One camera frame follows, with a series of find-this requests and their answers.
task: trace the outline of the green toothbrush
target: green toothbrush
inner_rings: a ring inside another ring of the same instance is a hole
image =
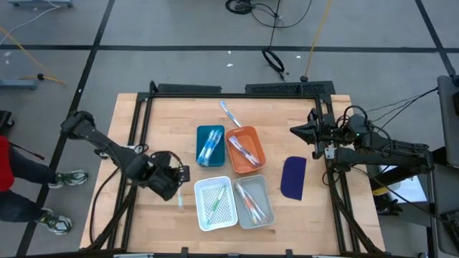
[[[210,225],[210,220],[214,216],[214,213],[217,210],[217,208],[218,208],[218,206],[219,206],[219,204],[220,204],[220,202],[221,202],[221,200],[223,198],[223,194],[225,193],[226,190],[227,190],[227,186],[223,186],[222,190],[220,190],[220,193],[218,194],[217,200],[214,202],[214,205],[212,205],[212,210],[210,211],[209,219],[207,219],[207,226]]]

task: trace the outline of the gray floor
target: gray floor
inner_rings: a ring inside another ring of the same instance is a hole
[[[229,13],[224,2],[116,0],[101,44],[260,46],[269,43],[270,28],[262,27],[250,15]],[[261,2],[273,8],[277,3],[274,0]],[[422,2],[443,46],[458,48],[459,18],[455,12],[459,3],[456,0]],[[91,45],[108,0],[74,0],[74,3],[73,9],[50,12],[14,36],[23,44]],[[296,21],[307,3],[284,1],[280,14],[285,24]],[[291,29],[277,30],[273,45],[310,46],[325,6],[326,1],[313,0],[304,21]],[[13,8],[1,1],[0,25],[11,29],[40,11]],[[272,22],[263,13],[258,15],[265,22]],[[435,47],[414,0],[334,1],[318,46]],[[11,141],[41,153],[47,157],[45,163],[49,163],[59,138],[59,125],[68,112],[89,51],[35,50],[31,53],[67,86],[41,82],[35,91],[2,90],[0,110],[14,112],[16,125],[10,134]],[[290,73],[286,80],[298,81],[304,73],[308,53],[277,52],[277,55]],[[459,54],[448,56],[459,69]],[[1,78],[13,79],[38,72],[41,71],[19,50],[0,50]],[[436,86],[437,76],[444,74],[446,70],[438,53],[317,52],[309,76],[311,80],[333,80],[338,94],[349,94],[354,104],[370,109],[426,92]],[[107,132],[116,95],[146,91],[150,80],[221,85],[224,92],[243,92],[244,86],[250,83],[280,81],[260,52],[98,51],[79,109],[90,111],[98,128]],[[377,118],[386,111],[380,110],[371,116]],[[421,99],[392,121],[387,130],[393,138],[426,143],[431,149],[442,146],[443,137],[437,133],[442,130],[437,95]],[[90,180],[79,188],[50,191],[46,206],[71,216],[75,228],[67,236],[54,236],[37,227],[28,254],[78,248],[98,164],[89,144],[67,143],[59,169],[84,168],[90,172]],[[18,180],[14,190],[34,200],[39,186]],[[388,251],[410,256],[427,251],[425,228],[400,219],[380,221]],[[0,223],[0,257],[16,254],[25,226]]]

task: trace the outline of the navy blue pad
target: navy blue pad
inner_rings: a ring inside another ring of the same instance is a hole
[[[305,173],[305,158],[288,157],[285,160],[280,182],[280,191],[285,197],[301,201]]]

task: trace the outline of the wooden tabletop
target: wooden tabletop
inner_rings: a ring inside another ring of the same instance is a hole
[[[348,95],[334,95],[332,100],[336,118],[351,104]],[[136,94],[118,96],[108,136],[120,145],[128,141],[135,101]],[[177,253],[182,247],[188,247],[190,253],[285,254],[286,249],[292,249],[294,254],[338,254],[330,193],[328,186],[321,181],[326,170],[325,162],[323,159],[313,160],[313,146],[289,131],[290,127],[307,122],[307,114],[315,107],[313,100],[224,100],[240,123],[254,126],[257,130],[267,163],[263,169],[250,175],[266,177],[275,223],[251,230],[242,229],[238,224],[208,232],[199,229],[194,183],[216,176],[240,177],[232,170],[227,153],[226,163],[220,168],[202,168],[195,161],[199,125],[223,125],[225,130],[236,127],[219,106],[219,101],[217,98],[153,100],[146,141],[150,146],[148,152],[175,152],[184,164],[190,166],[191,181],[181,187],[184,194],[184,209],[181,211],[177,206],[177,197],[165,202],[150,189],[139,189],[128,251]],[[280,192],[283,164],[290,156],[307,159],[301,201],[288,199]],[[111,161],[101,162],[95,192],[114,168]],[[95,236],[113,215],[119,178],[118,174],[99,196],[94,218]],[[363,173],[351,171],[347,173],[347,179],[354,217],[375,245],[384,250],[368,178]],[[90,214],[81,247],[90,243],[89,218]],[[342,221],[347,247],[351,249],[348,226],[344,218]],[[117,247],[120,246],[123,225],[124,219],[121,219]]]

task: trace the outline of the sneaker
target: sneaker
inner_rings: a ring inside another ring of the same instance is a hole
[[[63,186],[78,186],[87,180],[87,172],[83,170],[71,171],[69,173],[56,173],[56,183],[48,183],[50,188],[61,188]]]
[[[63,235],[72,229],[72,221],[69,218],[58,216],[48,208],[42,208],[42,210],[43,215],[37,220],[37,223],[47,227],[52,233]]]

